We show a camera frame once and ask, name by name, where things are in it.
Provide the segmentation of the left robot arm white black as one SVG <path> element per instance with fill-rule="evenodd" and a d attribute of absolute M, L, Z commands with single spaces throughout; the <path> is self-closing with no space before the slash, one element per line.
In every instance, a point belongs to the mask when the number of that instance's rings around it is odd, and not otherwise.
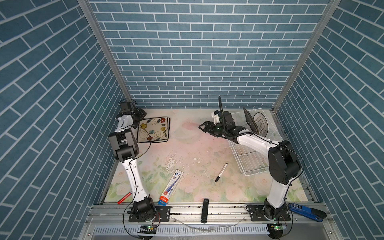
<path fill-rule="evenodd" d="M 139 221 L 149 222 L 156 217 L 157 210 L 141 179 L 138 166 L 140 150 L 135 138 L 139 123 L 147 113 L 138 108 L 138 103 L 133 99 L 123 99 L 119 105 L 120 111 L 116 116 L 117 128 L 109 134 L 108 140 L 115 159 L 124 167 L 131 185 L 133 195 L 131 215 Z"/>

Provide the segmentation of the blue black crimping tool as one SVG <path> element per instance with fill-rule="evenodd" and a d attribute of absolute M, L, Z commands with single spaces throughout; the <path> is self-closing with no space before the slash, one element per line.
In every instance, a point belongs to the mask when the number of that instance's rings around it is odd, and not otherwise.
<path fill-rule="evenodd" d="M 295 203 L 289 203 L 288 206 L 293 213 L 299 214 L 319 223 L 321 223 L 327 217 L 325 212 L 318 209 L 305 207 Z"/>

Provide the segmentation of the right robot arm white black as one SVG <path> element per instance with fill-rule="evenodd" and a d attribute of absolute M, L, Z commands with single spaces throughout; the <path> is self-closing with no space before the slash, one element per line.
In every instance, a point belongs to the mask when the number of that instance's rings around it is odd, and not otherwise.
<path fill-rule="evenodd" d="M 199 129 L 216 138 L 223 138 L 235 144 L 246 146 L 267 157 L 269 173 L 273 178 L 271 190 L 264 201 L 263 214 L 269 221 L 278 219 L 286 207 L 286 196 L 291 183 L 303 172 L 301 156 L 287 141 L 273 141 L 259 135 L 257 124 L 250 112 L 243 108 L 250 130 L 236 126 L 232 114 L 223 110 L 222 98 L 218 98 L 219 110 L 212 113 L 213 121 L 199 125 Z"/>

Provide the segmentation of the green circuit board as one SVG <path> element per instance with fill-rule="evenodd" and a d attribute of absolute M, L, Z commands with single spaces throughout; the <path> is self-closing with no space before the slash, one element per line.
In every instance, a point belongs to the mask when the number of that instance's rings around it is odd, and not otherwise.
<path fill-rule="evenodd" d="M 269 235 L 283 235 L 286 226 L 282 224 L 267 224 Z"/>
<path fill-rule="evenodd" d="M 151 234 L 154 235 L 157 232 L 157 226 L 140 226 L 138 229 L 138 234 L 139 235 L 144 235 L 144 234 Z"/>

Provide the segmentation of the red marker pen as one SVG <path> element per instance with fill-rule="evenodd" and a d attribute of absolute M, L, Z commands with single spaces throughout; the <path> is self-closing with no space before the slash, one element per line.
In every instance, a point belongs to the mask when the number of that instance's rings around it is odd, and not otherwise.
<path fill-rule="evenodd" d="M 120 205 L 122 204 L 128 197 L 130 197 L 132 195 L 131 192 L 127 193 L 125 196 L 123 196 L 118 202 L 117 204 Z"/>

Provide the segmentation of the aluminium rail frame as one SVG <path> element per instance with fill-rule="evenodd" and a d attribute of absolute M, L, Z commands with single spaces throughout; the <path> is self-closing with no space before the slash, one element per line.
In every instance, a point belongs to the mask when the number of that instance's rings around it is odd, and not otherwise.
<path fill-rule="evenodd" d="M 87 217 L 85 225 L 81 231 L 81 240 L 94 240 L 99 239 L 133 239 L 139 238 L 145 240 L 156 240 L 160 238 L 175 239 L 175 238 L 198 238 L 198 237 L 212 237 L 217 238 L 233 237 L 241 238 L 245 236 L 257 236 L 261 239 L 269 240 L 271 237 L 279 237 L 281 240 L 340 240 L 342 239 L 341 233 L 336 226 L 335 221 L 332 219 L 330 212 L 325 204 L 321 203 L 302 203 L 301 205 L 309 208 L 321 210 L 327 214 L 327 217 L 321 222 L 303 217 L 299 214 L 293 213 L 291 210 L 290 221 L 263 221 L 252 222 L 250 214 L 246 211 L 247 205 L 261 205 L 260 203 L 209 203 L 208 220 L 206 224 L 201 223 L 201 214 L 203 203 L 173 203 L 167 206 L 171 207 L 170 221 L 168 223 L 152 222 L 152 223 L 129 223 L 128 207 L 127 205 L 118 204 L 105 204 L 93 205 Z M 286 226 L 283 235 L 198 235 L 188 237 L 148 237 L 148 236 L 94 236 L 94 229 L 96 227 L 104 226 L 123 226 L 141 225 L 141 226 L 157 226 L 182 224 L 186 226 L 191 225 L 238 225 L 238 224 L 282 224 Z"/>

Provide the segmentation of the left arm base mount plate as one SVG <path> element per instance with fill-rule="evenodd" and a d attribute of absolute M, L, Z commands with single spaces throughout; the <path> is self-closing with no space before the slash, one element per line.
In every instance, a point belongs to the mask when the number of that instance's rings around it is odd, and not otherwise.
<path fill-rule="evenodd" d="M 130 214 L 129 223 L 168 223 L 170 221 L 171 207 L 170 206 L 155 206 L 156 213 L 150 214 L 147 217 L 137 218 L 134 214 Z"/>

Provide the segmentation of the square plate dark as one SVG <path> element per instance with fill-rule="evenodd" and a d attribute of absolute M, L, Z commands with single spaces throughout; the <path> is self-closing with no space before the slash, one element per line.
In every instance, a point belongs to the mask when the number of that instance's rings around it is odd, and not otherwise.
<path fill-rule="evenodd" d="M 167 117 L 143 119 L 139 123 L 137 143 L 167 142 Z"/>
<path fill-rule="evenodd" d="M 259 135 L 259 128 L 253 118 L 253 116 L 250 114 L 250 112 L 245 108 L 243 107 L 243 111 L 244 111 L 244 114 L 245 114 L 245 118 L 246 118 L 246 123 L 248 124 L 248 126 L 250 127 L 251 131 L 253 134 L 256 134 L 256 135 Z"/>

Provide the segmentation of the round clear glass plate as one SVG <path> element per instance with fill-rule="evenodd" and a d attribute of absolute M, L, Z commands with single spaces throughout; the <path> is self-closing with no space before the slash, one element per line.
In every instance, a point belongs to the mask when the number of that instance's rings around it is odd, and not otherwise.
<path fill-rule="evenodd" d="M 261 112 L 257 112 L 254 114 L 254 121 L 259 131 L 258 135 L 265 138 L 269 131 L 267 118 Z"/>

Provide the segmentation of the black remote control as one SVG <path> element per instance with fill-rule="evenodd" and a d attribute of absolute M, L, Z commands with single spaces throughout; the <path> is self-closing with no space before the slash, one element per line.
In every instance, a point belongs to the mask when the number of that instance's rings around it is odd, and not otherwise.
<path fill-rule="evenodd" d="M 201 223 L 206 224 L 208 220 L 208 211 L 209 211 L 209 199 L 203 200 L 203 208 L 201 214 Z"/>

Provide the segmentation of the left green circuit board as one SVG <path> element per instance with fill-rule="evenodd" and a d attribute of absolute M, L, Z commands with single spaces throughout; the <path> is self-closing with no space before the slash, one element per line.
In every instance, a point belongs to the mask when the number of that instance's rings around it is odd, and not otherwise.
<path fill-rule="evenodd" d="M 157 226 L 140 226 L 138 229 L 138 234 L 139 235 L 144 235 L 144 234 L 151 234 L 154 235 L 157 232 Z"/>

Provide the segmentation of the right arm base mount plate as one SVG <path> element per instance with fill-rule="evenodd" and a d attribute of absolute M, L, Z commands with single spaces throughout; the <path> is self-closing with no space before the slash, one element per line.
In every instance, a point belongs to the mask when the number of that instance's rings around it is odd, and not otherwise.
<path fill-rule="evenodd" d="M 287 208 L 287 205 L 283 205 L 278 209 L 271 207 L 270 205 L 247 205 L 246 211 L 250 214 L 252 222 L 263 221 L 290 221 L 291 213 Z"/>

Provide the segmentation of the black white marker pen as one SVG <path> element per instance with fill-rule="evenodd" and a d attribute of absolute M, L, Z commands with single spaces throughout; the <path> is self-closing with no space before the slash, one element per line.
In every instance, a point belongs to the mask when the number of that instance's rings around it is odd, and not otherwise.
<path fill-rule="evenodd" d="M 217 175 L 217 177 L 215 179 L 215 183 L 217 183 L 219 181 L 219 179 L 222 177 L 222 175 L 223 175 L 223 173 L 224 173 L 224 171 L 226 170 L 227 167 L 228 167 L 228 163 L 225 163 L 223 168 L 221 169 L 221 171 Z"/>

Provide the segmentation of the right green circuit board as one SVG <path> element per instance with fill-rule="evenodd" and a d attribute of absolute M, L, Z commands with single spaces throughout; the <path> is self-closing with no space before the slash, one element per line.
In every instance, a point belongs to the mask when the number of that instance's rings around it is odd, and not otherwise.
<path fill-rule="evenodd" d="M 269 235 L 283 235 L 286 226 L 282 224 L 267 224 Z"/>

